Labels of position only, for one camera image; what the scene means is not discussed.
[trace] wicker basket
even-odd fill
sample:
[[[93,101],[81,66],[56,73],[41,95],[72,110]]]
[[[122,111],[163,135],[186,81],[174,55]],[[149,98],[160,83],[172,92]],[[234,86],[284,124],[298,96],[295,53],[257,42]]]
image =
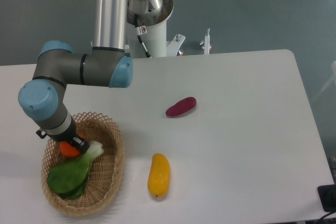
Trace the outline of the wicker basket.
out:
[[[68,200],[50,190],[47,184],[50,168],[65,159],[59,151],[59,143],[52,139],[48,140],[45,150],[41,182],[44,195],[53,207],[69,216],[83,216],[101,210],[114,198],[123,173],[124,147],[118,126],[107,116],[88,112],[74,115],[73,119],[78,133],[89,142],[100,142],[104,149],[104,153],[92,163],[85,193]]]

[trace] green leafy vegetable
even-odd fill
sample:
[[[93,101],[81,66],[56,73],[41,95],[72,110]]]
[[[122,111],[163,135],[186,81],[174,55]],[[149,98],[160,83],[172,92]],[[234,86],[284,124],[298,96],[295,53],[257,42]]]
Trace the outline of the green leafy vegetable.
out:
[[[86,185],[89,182],[89,174],[90,172],[86,174],[84,181],[74,190],[71,190],[70,192],[64,194],[60,194],[59,196],[63,199],[77,199],[78,197],[80,197],[85,192]]]
[[[57,194],[75,190],[85,181],[92,162],[102,153],[102,144],[91,141],[86,153],[52,167],[47,179],[50,189]]]

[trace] yellow mango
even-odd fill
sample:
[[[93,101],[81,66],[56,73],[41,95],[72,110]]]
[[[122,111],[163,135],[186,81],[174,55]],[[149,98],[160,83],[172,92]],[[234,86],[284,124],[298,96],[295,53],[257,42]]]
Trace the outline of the yellow mango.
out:
[[[170,165],[168,159],[160,153],[152,158],[152,166],[148,176],[148,190],[154,197],[165,196],[169,189]]]

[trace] blue object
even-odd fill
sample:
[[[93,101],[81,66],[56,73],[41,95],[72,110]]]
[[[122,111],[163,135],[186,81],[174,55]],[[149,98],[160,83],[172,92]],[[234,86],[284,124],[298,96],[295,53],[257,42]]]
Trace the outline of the blue object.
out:
[[[59,41],[59,40],[50,40],[43,45],[42,50],[40,52],[40,56],[41,56],[41,54],[45,53],[46,51],[50,51],[50,50],[53,50],[53,49],[64,49],[64,50],[67,50],[69,52],[74,51],[73,48],[65,42],[62,42],[62,41]]]
[[[127,88],[133,79],[133,61],[131,57],[123,56],[116,66],[109,87]]]
[[[53,85],[45,80],[32,80],[19,91],[19,104],[34,121],[51,117],[58,106],[58,94]]]

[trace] red sweet potato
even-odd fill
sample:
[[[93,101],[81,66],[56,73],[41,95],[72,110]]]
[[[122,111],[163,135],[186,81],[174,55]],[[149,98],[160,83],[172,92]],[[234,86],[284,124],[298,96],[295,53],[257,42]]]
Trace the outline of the red sweet potato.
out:
[[[187,97],[167,109],[166,115],[169,117],[179,116],[193,109],[195,106],[196,99],[194,97]]]

